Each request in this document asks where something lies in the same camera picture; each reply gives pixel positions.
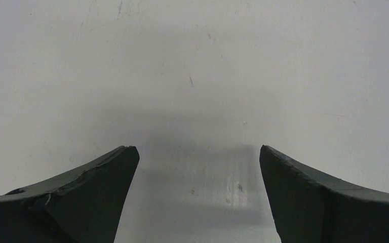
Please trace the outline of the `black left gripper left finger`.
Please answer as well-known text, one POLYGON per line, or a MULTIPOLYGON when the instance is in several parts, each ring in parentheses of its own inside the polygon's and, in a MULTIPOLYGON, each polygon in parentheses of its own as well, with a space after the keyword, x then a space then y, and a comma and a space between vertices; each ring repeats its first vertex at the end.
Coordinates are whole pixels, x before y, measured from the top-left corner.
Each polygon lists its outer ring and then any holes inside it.
POLYGON ((139 159, 120 146, 0 195, 0 242, 114 242, 139 159))

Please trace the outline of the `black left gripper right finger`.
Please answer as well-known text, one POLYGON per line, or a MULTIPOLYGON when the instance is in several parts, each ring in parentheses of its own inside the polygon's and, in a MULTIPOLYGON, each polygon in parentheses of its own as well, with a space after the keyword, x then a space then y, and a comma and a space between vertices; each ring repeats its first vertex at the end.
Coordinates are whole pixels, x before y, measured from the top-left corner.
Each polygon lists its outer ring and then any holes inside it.
POLYGON ((282 242, 389 242, 389 193, 346 182, 266 145, 259 163, 282 242))

